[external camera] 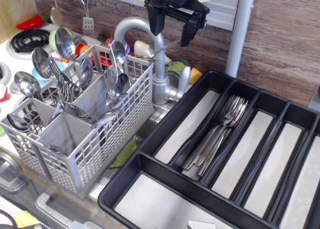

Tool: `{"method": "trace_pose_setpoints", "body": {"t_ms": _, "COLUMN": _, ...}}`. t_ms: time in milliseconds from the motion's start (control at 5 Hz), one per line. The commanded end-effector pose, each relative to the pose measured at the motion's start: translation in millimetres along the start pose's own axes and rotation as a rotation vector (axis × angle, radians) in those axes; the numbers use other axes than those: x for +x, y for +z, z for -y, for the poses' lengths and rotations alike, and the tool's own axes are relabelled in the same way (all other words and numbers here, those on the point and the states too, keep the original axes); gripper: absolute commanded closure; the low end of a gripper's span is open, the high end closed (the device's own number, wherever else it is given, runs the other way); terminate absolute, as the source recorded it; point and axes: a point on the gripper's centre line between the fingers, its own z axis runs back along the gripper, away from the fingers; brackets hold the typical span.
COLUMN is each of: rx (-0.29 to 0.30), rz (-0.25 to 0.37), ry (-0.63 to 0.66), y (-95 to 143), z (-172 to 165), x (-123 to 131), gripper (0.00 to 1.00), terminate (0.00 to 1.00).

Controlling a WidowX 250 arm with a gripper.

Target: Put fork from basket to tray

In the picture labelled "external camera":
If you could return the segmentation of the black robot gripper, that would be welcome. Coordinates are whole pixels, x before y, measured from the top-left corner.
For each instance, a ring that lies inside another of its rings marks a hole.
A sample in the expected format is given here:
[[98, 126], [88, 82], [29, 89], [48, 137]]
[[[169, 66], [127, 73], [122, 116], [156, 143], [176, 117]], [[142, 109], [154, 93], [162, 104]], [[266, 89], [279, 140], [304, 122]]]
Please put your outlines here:
[[164, 29], [165, 16], [183, 21], [180, 47], [187, 47], [199, 30], [206, 26], [210, 10], [198, 0], [145, 0], [150, 31], [158, 36]]

